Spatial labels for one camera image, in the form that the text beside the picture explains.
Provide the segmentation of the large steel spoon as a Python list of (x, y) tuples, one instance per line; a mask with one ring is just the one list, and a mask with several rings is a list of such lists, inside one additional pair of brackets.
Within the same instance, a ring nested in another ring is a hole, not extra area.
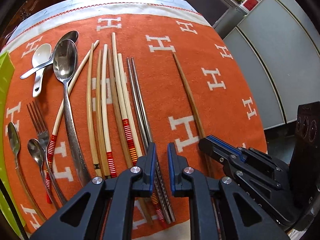
[(76, 174), (82, 187), (84, 187), (91, 179), (84, 155), (82, 153), (75, 124), (72, 115), (72, 107), (69, 100), (68, 85), (75, 74), (76, 64), (78, 62), (78, 51), (76, 49), (75, 58), (73, 55), (67, 57), (59, 57), (53, 65), (56, 78), (63, 84), (63, 110), (65, 115), (65, 127), (73, 164)]

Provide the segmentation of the black appliance with dials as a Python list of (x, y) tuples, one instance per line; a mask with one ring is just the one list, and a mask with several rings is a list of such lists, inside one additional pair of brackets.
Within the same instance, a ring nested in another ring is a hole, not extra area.
[(319, 181), (319, 102), (298, 106), (295, 129), (296, 144), (290, 172), (300, 178)]

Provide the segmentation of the plain bamboo chopstick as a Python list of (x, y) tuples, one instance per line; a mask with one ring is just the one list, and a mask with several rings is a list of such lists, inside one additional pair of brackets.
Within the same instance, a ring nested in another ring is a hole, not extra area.
[(89, 53), (89, 63), (87, 70), (87, 88), (86, 88), (86, 109), (87, 109), (87, 127), (88, 127), (88, 136), (89, 136), (89, 145), (92, 155), (92, 161), (94, 166), (94, 171), (96, 176), (101, 177), (102, 172), (99, 164), (99, 157), (97, 152), (97, 146), (95, 143), (95, 133), (93, 125), (93, 106), (92, 106), (92, 65), (93, 65), (93, 51), (94, 43), (91, 45)]

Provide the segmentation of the steel chopstick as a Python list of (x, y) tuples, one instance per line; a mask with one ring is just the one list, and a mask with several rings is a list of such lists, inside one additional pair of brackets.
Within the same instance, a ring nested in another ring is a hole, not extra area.
[[(137, 98), (137, 91), (136, 91), (135, 83), (134, 83), (134, 80), (133, 80), (133, 71), (132, 71), (131, 58), (127, 57), (126, 58), (126, 62), (127, 62), (127, 70), (129, 72), (129, 79), (130, 79), (130, 84), (131, 84), (133, 100), (134, 100), (134, 103), (135, 103), (136, 116), (137, 116), (138, 123), (139, 123), (140, 136), (142, 137), (144, 150), (145, 150), (145, 152), (147, 152), (150, 143), (149, 144), (147, 143), (146, 133), (145, 133), (144, 128), (143, 128), (142, 116), (141, 116), (141, 113), (140, 113), (140, 110), (139, 110), (139, 104), (138, 104), (138, 98)], [(159, 203), (159, 205), (161, 207), (161, 211), (162, 211), (162, 214), (163, 214), (163, 217), (164, 217), (163, 208), (162, 208), (162, 206), (161, 206), (161, 204), (159, 202), (159, 197), (158, 197), (158, 193), (157, 193), (156, 189), (155, 189), (155, 193), (156, 193), (157, 200), (158, 200), (158, 203)]]
[[(133, 80), (134, 80), (136, 91), (137, 91), (139, 110), (140, 110), (140, 113), (142, 116), (143, 128), (146, 133), (146, 140), (147, 140), (147, 143), (149, 144), (150, 142), (153, 142), (153, 137), (152, 137), (151, 127), (150, 127), (150, 124), (148, 121), (148, 117), (147, 117), (147, 114), (145, 111), (144, 100), (143, 100), (142, 93), (140, 90), (138, 75), (137, 75), (137, 71), (136, 71), (136, 64), (135, 64), (135, 60), (133, 57), (131, 57), (131, 63), (132, 63), (132, 71), (133, 71)], [(168, 193), (167, 193), (167, 190), (164, 185), (164, 179), (163, 179), (163, 176), (161, 173), (158, 157), (156, 157), (155, 167), (156, 167), (155, 168), (156, 169), (155, 188), (158, 193), (159, 202), (163, 208), (163, 213), (164, 213), (164, 217), (166, 219), (166, 222), (168, 224), (171, 224), (175, 221), (175, 215), (172, 210), (172, 206), (171, 206), (171, 203), (170, 203), (170, 200), (168, 197)]]

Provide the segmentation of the orange-banded chopstick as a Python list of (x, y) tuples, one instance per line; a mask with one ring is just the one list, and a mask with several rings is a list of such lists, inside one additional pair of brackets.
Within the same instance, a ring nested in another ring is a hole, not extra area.
[(122, 118), (123, 128), (124, 128), (124, 133), (125, 133), (126, 142), (129, 148), (132, 164), (133, 166), (136, 166), (138, 158), (142, 156), (142, 152), (140, 149), (139, 140), (138, 140), (137, 132), (135, 128), (135, 123), (132, 116), (129, 93), (126, 86), (126, 77), (124, 73), (122, 54), (118, 53), (117, 58), (118, 58), (118, 64), (119, 64), (120, 84), (121, 84), (121, 90), (123, 93), (123, 102), (125, 107), (124, 116)]

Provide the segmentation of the long red-banded chopstick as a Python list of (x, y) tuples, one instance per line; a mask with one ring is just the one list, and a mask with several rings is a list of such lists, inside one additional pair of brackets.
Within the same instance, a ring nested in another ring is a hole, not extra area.
[(123, 93), (121, 90), (121, 84), (120, 84), (120, 74), (119, 74), (119, 64), (118, 64), (118, 58), (117, 58), (117, 42), (116, 42), (116, 33), (112, 33), (112, 53), (113, 53), (113, 61), (114, 61), (114, 71), (115, 71), (115, 77), (116, 77), (116, 87), (117, 87), (117, 93), (118, 93), (118, 101), (120, 106), (120, 112), (121, 112), (121, 118), (124, 116), (124, 102), (123, 102)]

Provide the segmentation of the red-banded bamboo chopstick left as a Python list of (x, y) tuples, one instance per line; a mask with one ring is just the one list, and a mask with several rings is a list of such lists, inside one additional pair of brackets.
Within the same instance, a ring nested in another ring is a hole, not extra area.
[(96, 40), (92, 44), (90, 50), (87, 52), (86, 56), (80, 64), (78, 64), (77, 47), (75, 45), (75, 42), (70, 39), (61, 41), (59, 45), (57, 45), (57, 48), (53, 53), (53, 71), (56, 78), (63, 84), (63, 100), (57, 113), (52, 137), (50, 139), (49, 145), (47, 146), (46, 164), (51, 184), (53, 185), (53, 188), (56, 191), (56, 194), (62, 204), (65, 204), (67, 202), (67, 199), (60, 189), (58, 183), (56, 182), (56, 178), (53, 173), (54, 151), (62, 116), (65, 117), (67, 139), (80, 183), (81, 185), (85, 185), (89, 181), (89, 179), (91, 179), (76, 134), (71, 103), (69, 100), (69, 93), (72, 91), (82, 69), (89, 59), (89, 56), (93, 53), (99, 43), (100, 41)]

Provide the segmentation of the small steel teaspoon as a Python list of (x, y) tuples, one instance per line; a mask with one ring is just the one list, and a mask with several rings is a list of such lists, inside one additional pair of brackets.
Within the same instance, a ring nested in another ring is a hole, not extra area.
[(15, 161), (15, 170), (18, 176), (18, 179), (22, 185), (23, 191), (27, 195), (28, 200), (31, 202), (33, 208), (35, 209), (36, 214), (45, 222), (47, 219), (43, 212), (40, 210), (39, 206), (35, 202), (34, 197), (31, 194), (31, 191), (27, 185), (27, 182), (25, 181), (25, 178), (23, 176), (23, 172), (20, 168), (20, 161), (19, 161), (19, 152), (21, 149), (21, 142), (20, 137), (18, 135), (18, 131), (16, 129), (16, 126), (13, 122), (8, 123), (8, 138), (9, 138), (9, 144), (10, 148), (14, 154), (14, 161)]
[(46, 189), (46, 193), (49, 196), (49, 199), (51, 200), (51, 202), (54, 204), (55, 209), (58, 210), (60, 207), (57, 203), (57, 201), (55, 200), (55, 198), (53, 197), (52, 193), (49, 191), (47, 185), (46, 185), (46, 176), (44, 175), (44, 151), (42, 149), (42, 147), (40, 146), (40, 143), (37, 139), (30, 139), (28, 141), (27, 144), (27, 148), (28, 151), (31, 155), (31, 157), (36, 161), (39, 170), (40, 170), (40, 174), (41, 174), (41, 178), (44, 184), (44, 188)]

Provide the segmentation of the lime green plastic tray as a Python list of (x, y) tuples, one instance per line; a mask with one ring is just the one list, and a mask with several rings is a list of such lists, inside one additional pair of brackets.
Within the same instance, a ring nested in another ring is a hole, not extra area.
[[(12, 80), (13, 74), (15, 71), (15, 67), (10, 59), (10, 55), (8, 52), (4, 52), (1, 54), (1, 180), (10, 196), (10, 199), (17, 211), (18, 218), (20, 219), (20, 222), (22, 223), (22, 228), (25, 229), (25, 221), (20, 214), (16, 202), (14, 200), (12, 190), (10, 187), (9, 179), (8, 179), (8, 173), (5, 165), (5, 157), (4, 157), (4, 136), (8, 135), (8, 129), (7, 126), (4, 125), (4, 114), (5, 114), (5, 104), (7, 101), (7, 95), (9, 91), (10, 82)], [(12, 214), (12, 211), (9, 207), (9, 204), (5, 200), (5, 197), (3, 196), (3, 193), (1, 193), (1, 211), (6, 218), (7, 222), (11, 226), (11, 228), (14, 230), (14, 232), (22, 238), (22, 234), (20, 229), (18, 228), (18, 225), (16, 223), (16, 220), (14, 218), (14, 215)]]

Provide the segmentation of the steel fork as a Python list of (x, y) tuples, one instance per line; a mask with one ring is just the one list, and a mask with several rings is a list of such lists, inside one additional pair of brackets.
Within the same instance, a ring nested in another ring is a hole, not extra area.
[(52, 194), (52, 187), (53, 187), (61, 204), (64, 205), (67, 203), (67, 199), (62, 193), (59, 185), (57, 184), (55, 176), (52, 171), (56, 136), (53, 136), (52, 139), (50, 138), (47, 124), (41, 114), (40, 108), (36, 100), (27, 104), (27, 110), (29, 112), (30, 118), (35, 127), (40, 146), (44, 151), (44, 162), (46, 164), (45, 185), (48, 190), (48, 196), (50, 197), (50, 200), (53, 202), (54, 200), (53, 194)]

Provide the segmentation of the dark bamboo chopstick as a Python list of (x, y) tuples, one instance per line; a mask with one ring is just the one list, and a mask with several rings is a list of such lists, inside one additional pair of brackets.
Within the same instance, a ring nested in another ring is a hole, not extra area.
[(97, 117), (97, 133), (100, 153), (100, 165), (105, 179), (110, 178), (110, 170), (106, 157), (105, 139), (103, 131), (103, 118), (101, 113), (101, 50), (98, 54), (97, 77), (96, 77), (96, 117)]

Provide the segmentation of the steel chopstick right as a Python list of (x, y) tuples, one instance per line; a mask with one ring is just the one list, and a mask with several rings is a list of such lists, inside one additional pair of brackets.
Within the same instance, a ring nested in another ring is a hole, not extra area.
[[(140, 110), (140, 113), (142, 116), (143, 128), (146, 133), (146, 140), (147, 140), (147, 143), (149, 144), (150, 142), (153, 142), (153, 137), (152, 137), (151, 127), (150, 127), (150, 124), (148, 121), (148, 117), (147, 117), (147, 114), (145, 111), (144, 100), (143, 100), (142, 93), (140, 90), (138, 75), (137, 75), (137, 71), (136, 71), (136, 64), (135, 64), (135, 60), (133, 57), (131, 57), (131, 63), (132, 63), (132, 71), (133, 71), (133, 80), (134, 80), (136, 91), (137, 91), (139, 110)], [(171, 203), (170, 203), (170, 200), (168, 197), (168, 193), (167, 193), (167, 190), (164, 185), (164, 179), (163, 179), (163, 176), (161, 173), (158, 157), (156, 157), (155, 167), (156, 167), (155, 168), (156, 169), (155, 188), (158, 193), (159, 202), (163, 208), (163, 213), (164, 213), (164, 217), (166, 219), (166, 222), (168, 224), (171, 224), (175, 221), (175, 215), (172, 210), (172, 206), (171, 206)]]

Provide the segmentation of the small steel teaspoon left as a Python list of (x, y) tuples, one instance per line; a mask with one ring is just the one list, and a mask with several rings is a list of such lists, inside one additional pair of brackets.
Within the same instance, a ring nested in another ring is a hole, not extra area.
[(31, 191), (27, 185), (27, 182), (25, 181), (25, 178), (23, 176), (23, 172), (20, 168), (20, 161), (19, 161), (19, 152), (21, 149), (21, 142), (20, 137), (18, 135), (18, 131), (16, 129), (16, 126), (13, 122), (8, 123), (8, 138), (9, 138), (9, 144), (10, 148), (14, 154), (14, 161), (15, 161), (15, 170), (18, 176), (18, 179), (22, 185), (23, 191), (27, 195), (28, 200), (31, 202), (33, 208), (35, 209), (36, 214), (45, 222), (47, 219), (43, 212), (40, 210), (39, 206), (35, 202), (34, 197), (31, 194)]

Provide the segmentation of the grey cabinet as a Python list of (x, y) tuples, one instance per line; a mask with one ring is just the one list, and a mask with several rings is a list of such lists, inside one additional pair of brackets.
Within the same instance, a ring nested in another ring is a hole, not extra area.
[(294, 122), (319, 100), (319, 33), (295, 0), (185, 0), (223, 39), (253, 93), (263, 128)]

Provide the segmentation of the steel spoon behind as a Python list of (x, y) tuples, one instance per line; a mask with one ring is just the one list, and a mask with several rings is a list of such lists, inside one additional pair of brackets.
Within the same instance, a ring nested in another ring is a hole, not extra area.
[(63, 56), (71, 56), (73, 55), (73, 57), (75, 58), (76, 55), (76, 41), (79, 37), (79, 32), (76, 30), (72, 30), (67, 32), (65, 35), (63, 35), (63, 37), (61, 37), (59, 39), (59, 41), (57, 42), (54, 51), (52, 53), (52, 55), (49, 57), (49, 59), (36, 66), (33, 69), (28, 70), (27, 72), (25, 72), (24, 74), (22, 74), (20, 76), (21, 80), (24, 80), (26, 78), (28, 78), (29, 76), (31, 76), (31, 74), (37, 72), (38, 70), (48, 67), (50, 64), (55, 64), (55, 62), (57, 61), (57, 59), (59, 57), (63, 57)]

